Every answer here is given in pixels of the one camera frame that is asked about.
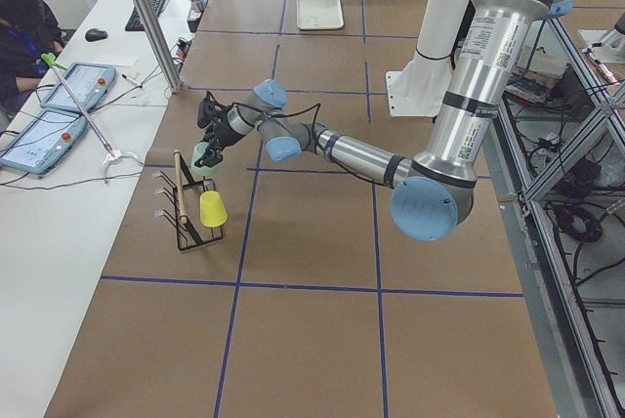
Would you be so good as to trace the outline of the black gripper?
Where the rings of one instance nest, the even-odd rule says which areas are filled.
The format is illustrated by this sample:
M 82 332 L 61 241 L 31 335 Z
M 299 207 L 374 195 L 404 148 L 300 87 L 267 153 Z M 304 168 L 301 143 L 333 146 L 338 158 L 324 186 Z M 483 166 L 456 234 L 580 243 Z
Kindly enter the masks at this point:
M 205 122 L 205 142 L 198 143 L 193 150 L 195 168 L 217 166 L 224 159 L 223 149 L 240 141 L 240 134 L 231 127 L 226 112 L 209 112 Z

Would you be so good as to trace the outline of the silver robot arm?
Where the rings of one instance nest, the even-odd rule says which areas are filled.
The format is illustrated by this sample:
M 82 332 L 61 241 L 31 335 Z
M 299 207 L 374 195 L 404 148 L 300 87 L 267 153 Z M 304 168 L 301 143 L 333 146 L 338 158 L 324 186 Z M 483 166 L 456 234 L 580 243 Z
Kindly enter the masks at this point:
M 422 241 L 448 236 L 470 214 L 478 177 L 474 163 L 497 116 L 526 34 L 536 21 L 567 13 L 574 0 L 470 0 L 475 12 L 426 148 L 412 158 L 340 134 L 319 122 L 297 123 L 284 112 L 288 98 L 273 80 L 242 102 L 207 96 L 197 123 L 205 149 L 201 168 L 217 166 L 225 148 L 257 131 L 270 158 L 289 162 L 309 151 L 393 190 L 392 217 Z

